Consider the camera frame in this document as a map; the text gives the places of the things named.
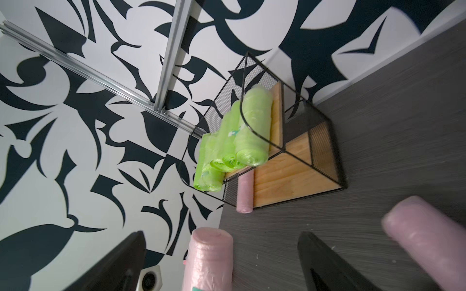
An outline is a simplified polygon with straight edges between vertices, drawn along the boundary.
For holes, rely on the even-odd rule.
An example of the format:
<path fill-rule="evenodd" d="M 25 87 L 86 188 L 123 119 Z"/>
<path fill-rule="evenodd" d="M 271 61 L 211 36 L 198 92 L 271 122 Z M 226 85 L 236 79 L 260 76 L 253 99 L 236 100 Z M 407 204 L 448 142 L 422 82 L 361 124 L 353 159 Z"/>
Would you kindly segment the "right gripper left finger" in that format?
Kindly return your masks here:
<path fill-rule="evenodd" d="M 66 289 L 68 291 L 134 291 L 146 255 L 142 231 L 134 232 Z"/>

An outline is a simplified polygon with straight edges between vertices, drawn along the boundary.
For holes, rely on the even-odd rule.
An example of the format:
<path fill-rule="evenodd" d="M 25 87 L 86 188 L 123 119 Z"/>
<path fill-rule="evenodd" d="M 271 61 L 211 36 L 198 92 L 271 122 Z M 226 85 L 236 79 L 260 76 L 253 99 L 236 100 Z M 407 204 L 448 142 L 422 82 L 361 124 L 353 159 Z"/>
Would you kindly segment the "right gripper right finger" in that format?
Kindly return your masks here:
<path fill-rule="evenodd" d="M 299 259 L 309 291 L 378 291 L 312 232 L 302 232 L 297 243 Z"/>

